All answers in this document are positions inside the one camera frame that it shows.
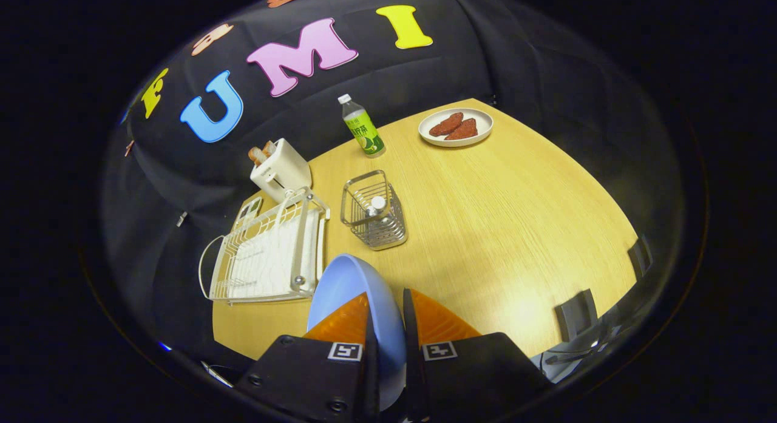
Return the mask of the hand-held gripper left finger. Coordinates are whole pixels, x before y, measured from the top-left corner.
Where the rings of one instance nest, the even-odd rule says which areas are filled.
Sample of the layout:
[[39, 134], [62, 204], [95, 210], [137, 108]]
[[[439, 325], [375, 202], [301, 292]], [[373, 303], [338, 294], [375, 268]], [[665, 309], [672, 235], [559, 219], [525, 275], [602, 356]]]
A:
[[235, 390], [283, 422], [376, 422], [378, 341], [366, 293], [302, 337], [280, 335]]

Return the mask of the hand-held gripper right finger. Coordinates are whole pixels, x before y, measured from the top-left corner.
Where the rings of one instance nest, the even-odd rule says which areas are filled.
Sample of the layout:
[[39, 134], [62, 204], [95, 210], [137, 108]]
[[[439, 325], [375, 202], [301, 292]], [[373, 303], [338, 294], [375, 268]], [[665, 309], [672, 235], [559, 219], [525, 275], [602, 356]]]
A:
[[403, 316], [410, 421], [505, 422], [554, 386], [507, 334], [482, 334], [420, 291], [403, 291]]

